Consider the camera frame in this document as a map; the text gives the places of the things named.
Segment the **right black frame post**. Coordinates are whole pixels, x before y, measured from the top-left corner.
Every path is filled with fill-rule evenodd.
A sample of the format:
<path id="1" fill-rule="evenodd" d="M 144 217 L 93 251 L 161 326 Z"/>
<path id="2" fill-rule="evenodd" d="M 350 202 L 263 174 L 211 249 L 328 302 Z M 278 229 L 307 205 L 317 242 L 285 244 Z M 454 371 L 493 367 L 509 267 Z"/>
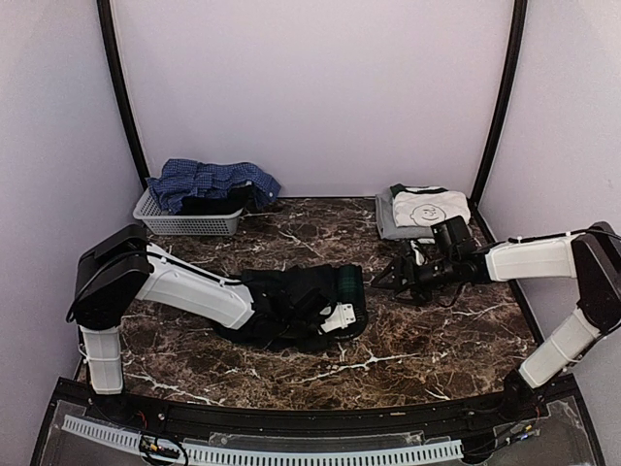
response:
<path id="1" fill-rule="evenodd" d="M 471 192 L 471 201 L 478 206 L 492 171 L 495 156 L 502 136 L 514 79 L 519 62 L 522 39 L 528 11 L 527 0 L 513 2 L 512 16 L 507 39 L 507 50 L 494 112 L 490 122 L 489 132 L 481 156 L 479 167 Z"/>

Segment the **white perforated laundry basket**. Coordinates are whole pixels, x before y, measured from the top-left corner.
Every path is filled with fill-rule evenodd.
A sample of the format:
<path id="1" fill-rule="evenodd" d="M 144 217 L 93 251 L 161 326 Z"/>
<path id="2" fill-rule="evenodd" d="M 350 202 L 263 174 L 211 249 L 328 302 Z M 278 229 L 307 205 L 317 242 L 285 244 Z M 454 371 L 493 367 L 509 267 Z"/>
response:
<path id="1" fill-rule="evenodd" d="M 160 236 L 232 236 L 242 216 L 242 209 L 229 215 L 174 216 L 162 211 L 146 190 L 133 210 L 133 218 L 141 221 L 154 235 Z"/>

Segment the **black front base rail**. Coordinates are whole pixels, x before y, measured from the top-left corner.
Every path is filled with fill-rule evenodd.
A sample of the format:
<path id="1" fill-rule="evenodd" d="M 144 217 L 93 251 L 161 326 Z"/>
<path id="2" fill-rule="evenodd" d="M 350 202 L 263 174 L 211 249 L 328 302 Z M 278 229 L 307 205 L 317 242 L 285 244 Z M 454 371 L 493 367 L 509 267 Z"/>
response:
<path id="1" fill-rule="evenodd" d="M 84 384 L 60 378 L 45 421 L 61 409 L 74 409 L 122 427 L 177 439 L 208 439 L 212 434 L 283 437 L 340 437 L 421 432 L 427 439 L 490 437 L 509 423 L 497 407 L 501 394 L 396 408 L 353 411 L 275 411 L 167 401 L 131 393 L 93 395 Z"/>

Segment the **black garment in basket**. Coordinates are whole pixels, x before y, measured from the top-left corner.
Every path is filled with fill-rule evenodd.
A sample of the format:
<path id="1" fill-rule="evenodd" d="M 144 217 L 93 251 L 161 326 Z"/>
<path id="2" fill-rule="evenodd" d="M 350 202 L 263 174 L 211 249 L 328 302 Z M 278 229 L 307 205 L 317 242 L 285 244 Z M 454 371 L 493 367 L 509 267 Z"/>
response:
<path id="1" fill-rule="evenodd" d="M 231 189 L 225 198 L 184 197 L 180 216 L 231 215 L 244 208 L 252 195 L 250 185 Z"/>

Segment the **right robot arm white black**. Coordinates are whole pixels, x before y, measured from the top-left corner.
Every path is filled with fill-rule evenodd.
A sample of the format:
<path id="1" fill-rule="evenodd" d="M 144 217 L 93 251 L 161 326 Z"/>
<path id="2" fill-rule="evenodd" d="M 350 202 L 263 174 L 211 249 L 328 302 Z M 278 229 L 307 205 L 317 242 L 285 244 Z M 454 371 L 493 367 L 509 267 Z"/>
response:
<path id="1" fill-rule="evenodd" d="M 535 390 L 574 364 L 599 340 L 620 327 L 620 237 L 606 222 L 565 233 L 514 238 L 481 247 L 465 221 L 455 216 L 431 228 L 442 257 L 427 261 L 412 249 L 396 256 L 372 281 L 394 300 L 422 306 L 435 289 L 456 283 L 504 283 L 571 278 L 579 299 L 572 313 L 507 378 L 509 389 L 495 412 L 515 421 L 533 404 Z"/>

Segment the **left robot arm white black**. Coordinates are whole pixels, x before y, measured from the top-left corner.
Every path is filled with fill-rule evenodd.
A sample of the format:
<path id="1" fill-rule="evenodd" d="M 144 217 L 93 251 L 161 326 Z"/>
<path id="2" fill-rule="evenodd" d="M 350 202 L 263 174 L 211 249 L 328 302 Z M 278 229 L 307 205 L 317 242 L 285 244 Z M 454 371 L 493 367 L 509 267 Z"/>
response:
<path id="1" fill-rule="evenodd" d="M 223 278 L 173 257 L 130 224 L 84 253 L 67 321 L 81 332 L 91 386 L 116 423 L 137 414 L 123 391 L 119 326 L 135 301 L 160 303 L 203 317 L 236 344 L 269 347 L 324 343 L 338 306 L 330 266 L 244 271 Z"/>

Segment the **left black frame post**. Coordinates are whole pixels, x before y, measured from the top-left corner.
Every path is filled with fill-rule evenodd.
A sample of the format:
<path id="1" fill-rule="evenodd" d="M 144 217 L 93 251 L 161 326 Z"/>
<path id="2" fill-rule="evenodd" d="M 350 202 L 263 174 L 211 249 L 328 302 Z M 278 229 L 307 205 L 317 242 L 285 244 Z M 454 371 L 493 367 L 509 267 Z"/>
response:
<path id="1" fill-rule="evenodd" d="M 116 106 L 139 182 L 142 189 L 146 189 L 150 173 L 122 69 L 120 48 L 114 27 L 113 3 L 110 0 L 97 0 L 96 7 Z"/>

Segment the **dark green plaid garment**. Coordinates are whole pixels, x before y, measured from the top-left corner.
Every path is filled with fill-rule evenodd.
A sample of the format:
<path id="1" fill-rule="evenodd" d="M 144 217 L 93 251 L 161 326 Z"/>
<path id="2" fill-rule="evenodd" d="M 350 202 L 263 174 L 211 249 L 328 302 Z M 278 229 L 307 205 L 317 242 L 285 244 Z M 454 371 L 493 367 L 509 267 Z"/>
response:
<path id="1" fill-rule="evenodd" d="M 234 344 L 280 351 L 294 348 L 291 330 L 311 329 L 328 334 L 331 344 L 335 344 L 360 336 L 369 321 L 363 273 L 358 265 L 293 266 L 285 271 L 249 269 L 242 271 L 241 281 L 253 298 L 253 316 L 237 330 L 212 323 L 216 335 Z M 332 313 L 319 324 L 294 321 L 293 303 L 315 287 L 335 292 Z"/>

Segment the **folded grey polo shirt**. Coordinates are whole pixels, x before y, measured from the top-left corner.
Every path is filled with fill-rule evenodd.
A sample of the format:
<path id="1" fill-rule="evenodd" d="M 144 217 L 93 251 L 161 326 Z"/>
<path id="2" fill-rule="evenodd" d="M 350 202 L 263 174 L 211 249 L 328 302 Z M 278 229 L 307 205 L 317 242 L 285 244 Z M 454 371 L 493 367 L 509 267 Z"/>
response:
<path id="1" fill-rule="evenodd" d="M 433 233 L 430 227 L 396 225 L 393 218 L 392 195 L 385 189 L 376 195 L 376 225 L 382 240 L 417 240 L 422 244 L 433 244 Z"/>

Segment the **white and green raglan shirt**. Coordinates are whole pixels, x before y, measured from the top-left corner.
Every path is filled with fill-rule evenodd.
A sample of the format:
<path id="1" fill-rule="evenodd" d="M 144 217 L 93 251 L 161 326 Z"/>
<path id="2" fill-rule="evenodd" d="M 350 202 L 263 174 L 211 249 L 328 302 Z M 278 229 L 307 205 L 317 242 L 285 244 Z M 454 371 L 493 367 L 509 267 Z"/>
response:
<path id="1" fill-rule="evenodd" d="M 471 211 L 464 193 L 441 186 L 390 187 L 392 215 L 397 227 L 430 227 L 460 216 L 470 222 Z"/>

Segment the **black frame post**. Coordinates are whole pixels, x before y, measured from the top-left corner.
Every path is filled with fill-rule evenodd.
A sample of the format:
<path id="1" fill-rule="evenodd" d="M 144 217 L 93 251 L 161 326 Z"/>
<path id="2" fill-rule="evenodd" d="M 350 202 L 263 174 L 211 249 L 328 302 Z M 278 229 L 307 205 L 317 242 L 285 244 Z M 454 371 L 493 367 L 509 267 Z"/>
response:
<path id="1" fill-rule="evenodd" d="M 142 189 L 146 189 L 150 173 L 122 69 L 120 48 L 114 27 L 113 3 L 110 0 L 97 0 L 96 7 L 116 106 L 139 182 Z"/>
<path id="2" fill-rule="evenodd" d="M 507 39 L 507 50 L 494 112 L 490 122 L 489 132 L 481 156 L 479 167 L 471 192 L 471 201 L 478 206 L 492 171 L 495 156 L 502 136 L 514 79 L 519 62 L 522 39 L 528 11 L 527 0 L 513 2 L 512 16 Z"/>

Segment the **blue checkered shirt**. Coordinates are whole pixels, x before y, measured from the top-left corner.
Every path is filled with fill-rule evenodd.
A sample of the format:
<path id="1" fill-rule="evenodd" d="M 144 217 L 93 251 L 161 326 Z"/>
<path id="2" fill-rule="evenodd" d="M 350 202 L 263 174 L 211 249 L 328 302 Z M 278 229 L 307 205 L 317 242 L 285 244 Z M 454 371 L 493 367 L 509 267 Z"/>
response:
<path id="1" fill-rule="evenodd" d="M 147 178 L 147 189 L 159 209 L 179 215 L 185 199 L 225 201 L 234 189 L 251 188 L 258 208 L 277 200 L 281 185 L 272 175 L 250 162 L 203 163 L 173 158 L 166 161 L 159 178 Z"/>

